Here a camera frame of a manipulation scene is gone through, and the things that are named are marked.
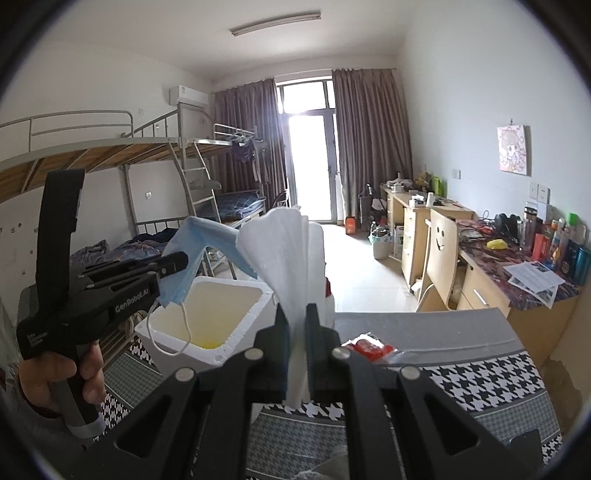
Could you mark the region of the person left hand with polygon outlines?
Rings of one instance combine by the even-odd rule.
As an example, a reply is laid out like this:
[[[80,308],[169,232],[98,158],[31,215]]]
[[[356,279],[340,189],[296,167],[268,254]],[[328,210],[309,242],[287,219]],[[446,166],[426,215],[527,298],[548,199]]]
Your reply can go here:
[[[97,343],[92,343],[80,363],[84,380],[84,400],[99,405],[105,398],[103,357]],[[19,364],[18,379],[26,399],[35,407],[59,411],[50,386],[73,377],[78,371],[76,363],[60,354],[46,352],[40,357],[23,360]]]

